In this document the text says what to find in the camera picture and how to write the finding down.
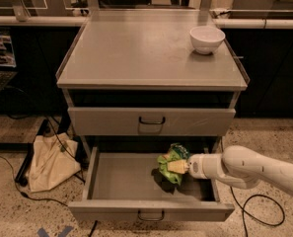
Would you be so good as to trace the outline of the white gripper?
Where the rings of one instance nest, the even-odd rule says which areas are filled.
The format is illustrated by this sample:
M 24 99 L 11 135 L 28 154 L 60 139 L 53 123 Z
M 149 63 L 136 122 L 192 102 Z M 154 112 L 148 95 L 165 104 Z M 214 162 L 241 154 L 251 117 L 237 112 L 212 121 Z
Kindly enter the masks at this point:
M 185 174 L 188 171 L 189 174 L 195 179 L 206 178 L 203 172 L 203 155 L 202 154 L 194 154 L 189 157 L 188 161 L 186 161 L 185 159 L 171 161 L 167 164 L 167 168 L 170 172 L 174 172 L 178 174 Z

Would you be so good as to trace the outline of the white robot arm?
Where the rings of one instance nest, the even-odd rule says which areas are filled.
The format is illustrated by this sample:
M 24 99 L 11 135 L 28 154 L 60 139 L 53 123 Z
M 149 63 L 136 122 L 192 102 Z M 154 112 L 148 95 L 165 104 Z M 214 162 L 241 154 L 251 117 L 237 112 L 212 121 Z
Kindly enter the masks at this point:
M 264 181 L 293 197 L 293 164 L 265 157 L 244 146 L 229 146 L 223 153 L 193 154 L 188 159 L 169 162 L 168 170 L 189 173 L 195 179 L 215 179 L 245 190 Z

